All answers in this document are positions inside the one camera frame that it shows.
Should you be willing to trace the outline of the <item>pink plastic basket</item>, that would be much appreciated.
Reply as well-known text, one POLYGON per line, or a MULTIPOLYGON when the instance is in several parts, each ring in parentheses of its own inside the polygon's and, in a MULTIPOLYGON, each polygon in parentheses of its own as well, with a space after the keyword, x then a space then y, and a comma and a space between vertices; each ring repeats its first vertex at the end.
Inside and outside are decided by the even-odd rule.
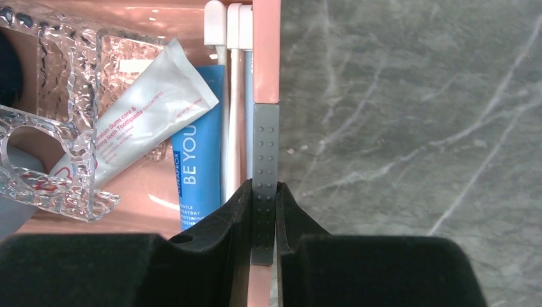
MULTIPOLYGON (((67 12, 89 15, 117 25, 178 37, 197 65, 207 64, 203 1, 50 1, 67 12)), ((280 23, 279 1, 255 1, 254 101, 260 120, 270 120, 279 132, 280 23)), ((172 235, 181 229, 178 195, 174 188, 173 158, 161 162, 143 159, 106 185, 121 196, 120 204, 95 223, 41 211, 21 233, 159 232, 172 235)))

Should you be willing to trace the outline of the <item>light blue mug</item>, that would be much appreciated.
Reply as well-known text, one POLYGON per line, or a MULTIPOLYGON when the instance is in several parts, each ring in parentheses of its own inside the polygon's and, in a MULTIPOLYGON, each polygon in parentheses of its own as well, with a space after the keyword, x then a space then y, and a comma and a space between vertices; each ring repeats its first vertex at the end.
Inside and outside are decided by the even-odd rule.
MULTIPOLYGON (((15 147, 8 146, 8 157, 14 166, 44 171, 42 163, 36 157, 15 147)), ((19 230, 37 211, 35 206, 1 198, 1 240, 19 230)))

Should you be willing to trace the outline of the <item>dark blue mug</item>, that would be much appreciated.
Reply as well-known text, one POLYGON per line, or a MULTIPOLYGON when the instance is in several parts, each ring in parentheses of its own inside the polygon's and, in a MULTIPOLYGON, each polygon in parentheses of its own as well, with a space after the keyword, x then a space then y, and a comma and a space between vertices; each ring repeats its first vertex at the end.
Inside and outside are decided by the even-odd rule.
POLYGON ((12 107, 20 99, 23 89, 19 57, 9 39, 1 33, 1 105, 12 107))

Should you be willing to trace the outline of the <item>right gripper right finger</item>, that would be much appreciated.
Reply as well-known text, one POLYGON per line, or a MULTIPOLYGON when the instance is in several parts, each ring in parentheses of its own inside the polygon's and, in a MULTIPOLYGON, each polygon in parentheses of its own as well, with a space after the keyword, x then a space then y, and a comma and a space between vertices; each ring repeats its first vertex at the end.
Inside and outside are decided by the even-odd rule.
POLYGON ((280 306, 485 306, 467 255, 441 237, 333 235, 279 184, 280 306))

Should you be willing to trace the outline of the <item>clear acrylic toothbrush holder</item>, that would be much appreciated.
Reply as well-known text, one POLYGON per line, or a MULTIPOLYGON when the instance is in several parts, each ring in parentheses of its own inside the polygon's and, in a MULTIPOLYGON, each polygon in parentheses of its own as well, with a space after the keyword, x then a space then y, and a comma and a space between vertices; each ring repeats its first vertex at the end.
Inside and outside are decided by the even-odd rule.
POLYGON ((152 58, 163 38, 66 15, 31 1, 2 1, 1 27, 33 38, 36 111, 1 108, 1 197, 81 221, 97 221, 120 201, 96 188, 96 122, 102 95, 127 88, 117 63, 122 56, 152 58), (17 130, 32 128, 54 138, 68 157, 73 179, 61 179, 8 161, 7 144, 17 130))

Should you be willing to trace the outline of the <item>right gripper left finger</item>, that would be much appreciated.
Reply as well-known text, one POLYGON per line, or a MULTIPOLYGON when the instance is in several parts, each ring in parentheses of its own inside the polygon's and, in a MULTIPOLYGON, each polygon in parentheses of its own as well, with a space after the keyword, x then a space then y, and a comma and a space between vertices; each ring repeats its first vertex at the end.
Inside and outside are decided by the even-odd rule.
POLYGON ((252 184, 171 239, 24 234, 1 243, 2 306, 245 306, 252 184))

